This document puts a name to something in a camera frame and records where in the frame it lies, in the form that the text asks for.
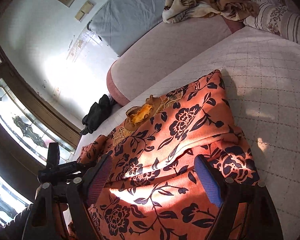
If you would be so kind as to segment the stained glass wooden door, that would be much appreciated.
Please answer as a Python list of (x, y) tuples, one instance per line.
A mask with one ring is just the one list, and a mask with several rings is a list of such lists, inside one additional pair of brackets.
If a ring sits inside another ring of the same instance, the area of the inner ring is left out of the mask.
[(35, 94), (0, 45), (0, 225), (34, 201), (37, 173), (56, 142), (60, 163), (74, 159), (79, 129)]

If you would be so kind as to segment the black cloth pile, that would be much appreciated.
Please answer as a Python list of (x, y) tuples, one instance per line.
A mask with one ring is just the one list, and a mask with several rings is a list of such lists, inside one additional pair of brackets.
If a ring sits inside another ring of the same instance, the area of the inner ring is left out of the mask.
[(89, 113), (82, 119), (82, 125), (85, 126), (80, 131), (80, 135), (92, 134), (106, 120), (117, 102), (111, 97), (104, 94), (98, 102), (94, 102), (90, 107)]

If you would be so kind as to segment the pink quilted bolster pillow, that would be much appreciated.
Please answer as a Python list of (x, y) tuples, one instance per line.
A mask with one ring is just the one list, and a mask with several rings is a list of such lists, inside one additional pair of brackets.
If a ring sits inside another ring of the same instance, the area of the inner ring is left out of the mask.
[(159, 23), (111, 65), (107, 89), (121, 106), (200, 53), (242, 29), (242, 22), (222, 16)]

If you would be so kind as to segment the orange black floral garment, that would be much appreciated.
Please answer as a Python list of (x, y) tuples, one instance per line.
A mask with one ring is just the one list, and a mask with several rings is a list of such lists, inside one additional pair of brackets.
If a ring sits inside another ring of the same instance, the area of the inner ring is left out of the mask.
[(99, 239), (203, 239), (218, 208), (194, 169), (198, 155), (225, 178), (246, 185), (259, 181), (219, 70), (129, 109), (109, 135), (81, 149), (78, 162), (105, 154), (113, 167), (98, 200), (88, 206)]

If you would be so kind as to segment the beige wall switch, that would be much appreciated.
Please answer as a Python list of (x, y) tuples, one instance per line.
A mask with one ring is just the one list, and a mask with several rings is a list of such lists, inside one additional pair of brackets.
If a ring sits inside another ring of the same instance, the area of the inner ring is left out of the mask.
[(93, 9), (93, 7), (94, 3), (92, 3), (91, 1), (86, 1), (78, 11), (78, 13), (75, 15), (75, 19), (81, 22), (83, 18), (85, 18), (85, 16), (89, 14), (89, 12)]

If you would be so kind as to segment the brown floral blanket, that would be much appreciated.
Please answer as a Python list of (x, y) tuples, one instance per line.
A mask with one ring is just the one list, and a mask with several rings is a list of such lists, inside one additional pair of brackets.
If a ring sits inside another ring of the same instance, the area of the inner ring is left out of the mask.
[(256, 17), (259, 6), (243, 0), (165, 0), (162, 19), (165, 23), (178, 23), (188, 18), (210, 18), (221, 15), (227, 20), (242, 21)]

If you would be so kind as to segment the striped floral pillow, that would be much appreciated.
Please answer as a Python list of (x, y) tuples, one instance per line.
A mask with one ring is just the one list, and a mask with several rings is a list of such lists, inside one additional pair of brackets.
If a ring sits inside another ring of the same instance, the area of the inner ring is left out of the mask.
[(251, 1), (259, 5), (259, 13), (256, 17), (247, 17), (244, 25), (300, 44), (300, 10), (292, 0)]

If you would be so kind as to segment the grey blue cushion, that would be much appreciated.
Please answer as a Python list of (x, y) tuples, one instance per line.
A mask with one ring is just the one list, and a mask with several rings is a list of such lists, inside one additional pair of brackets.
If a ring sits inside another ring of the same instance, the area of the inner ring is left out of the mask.
[(87, 28), (122, 56), (135, 42), (162, 22), (165, 0), (108, 0)]

